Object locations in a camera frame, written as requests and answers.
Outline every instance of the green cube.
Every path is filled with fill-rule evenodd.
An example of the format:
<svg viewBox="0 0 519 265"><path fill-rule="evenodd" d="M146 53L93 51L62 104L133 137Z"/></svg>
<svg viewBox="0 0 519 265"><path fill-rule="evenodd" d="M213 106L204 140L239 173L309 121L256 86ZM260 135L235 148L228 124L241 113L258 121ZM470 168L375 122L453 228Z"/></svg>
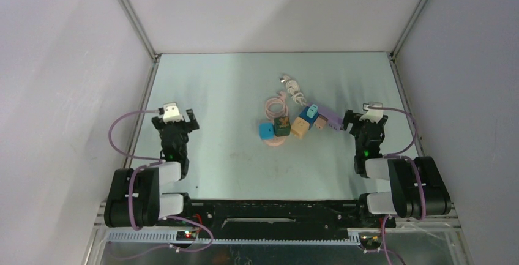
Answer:
<svg viewBox="0 0 519 265"><path fill-rule="evenodd" d="M290 119L288 119L288 116L274 118L274 134L275 136L290 135Z"/></svg>

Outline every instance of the purple block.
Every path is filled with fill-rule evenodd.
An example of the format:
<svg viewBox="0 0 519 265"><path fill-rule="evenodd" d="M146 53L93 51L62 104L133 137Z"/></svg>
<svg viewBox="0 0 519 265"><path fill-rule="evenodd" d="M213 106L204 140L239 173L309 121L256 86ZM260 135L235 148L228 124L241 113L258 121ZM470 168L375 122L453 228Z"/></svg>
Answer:
<svg viewBox="0 0 519 265"><path fill-rule="evenodd" d="M308 103L307 105L310 106L312 104L315 104L318 109L317 109L317 113L319 113L319 115L323 115L324 117L326 117L326 119L328 119L328 126L331 127L332 129L336 130L336 131L340 131L341 128L342 128L342 117L340 117L339 115L335 114L335 112L333 112L332 110L330 110L330 108L326 108L325 106L322 106L320 104L317 104L317 103Z"/></svg>

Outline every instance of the gray wall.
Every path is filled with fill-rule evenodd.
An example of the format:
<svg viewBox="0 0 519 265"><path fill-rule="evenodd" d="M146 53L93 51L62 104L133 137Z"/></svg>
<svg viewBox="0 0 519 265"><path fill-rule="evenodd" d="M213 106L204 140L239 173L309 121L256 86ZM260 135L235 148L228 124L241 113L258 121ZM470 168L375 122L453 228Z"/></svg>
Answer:
<svg viewBox="0 0 519 265"><path fill-rule="evenodd" d="M476 264L517 264L519 0L431 0L397 65Z"/></svg>
<svg viewBox="0 0 519 265"><path fill-rule="evenodd" d="M0 0L0 24L0 264L80 264L151 62L117 0Z"/></svg>

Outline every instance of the blue block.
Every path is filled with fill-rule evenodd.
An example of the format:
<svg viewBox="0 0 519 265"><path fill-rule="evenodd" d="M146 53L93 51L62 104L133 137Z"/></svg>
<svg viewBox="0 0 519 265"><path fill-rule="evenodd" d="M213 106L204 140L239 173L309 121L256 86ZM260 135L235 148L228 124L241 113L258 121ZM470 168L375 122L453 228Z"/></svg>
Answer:
<svg viewBox="0 0 519 265"><path fill-rule="evenodd" d="M307 111L307 116L310 117L310 118L313 118L316 114L317 114L317 109L319 107L317 107L317 105L315 104L312 104L309 108L308 108L308 111Z"/></svg>
<svg viewBox="0 0 519 265"><path fill-rule="evenodd" d="M274 136L274 125L272 123L265 122L259 125L259 137L262 140L270 140Z"/></svg>
<svg viewBox="0 0 519 265"><path fill-rule="evenodd" d="M313 123L317 120L317 117L319 117L319 113L315 113L315 115L313 117L310 117L307 114L309 108L310 107L304 108L303 111L301 112L301 114L299 115L299 117L301 117L305 121L308 121L308 123L310 124L310 128L311 128L313 126Z"/></svg>

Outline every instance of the floor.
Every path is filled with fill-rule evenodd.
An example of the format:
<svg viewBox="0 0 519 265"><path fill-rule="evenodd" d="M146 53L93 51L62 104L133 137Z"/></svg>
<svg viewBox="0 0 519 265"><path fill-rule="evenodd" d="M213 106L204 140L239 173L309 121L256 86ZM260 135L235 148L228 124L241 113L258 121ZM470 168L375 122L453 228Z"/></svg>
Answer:
<svg viewBox="0 0 519 265"><path fill-rule="evenodd" d="M192 108L200 129L189 135L187 177L168 187L192 198L325 200L356 199L389 191L389 182L364 179L353 169L354 140L348 132L310 129L269 147L259 138L267 122L264 103L284 90L279 78L295 79L308 100L343 116L362 104L381 102L402 109L385 53L168 54L160 59L148 109L177 102ZM291 121L302 108L288 101ZM404 115L388 113L383 154L411 141ZM158 156L160 139L146 116L135 154ZM416 150L406 155L417 156ZM132 167L144 163L132 162Z"/></svg>

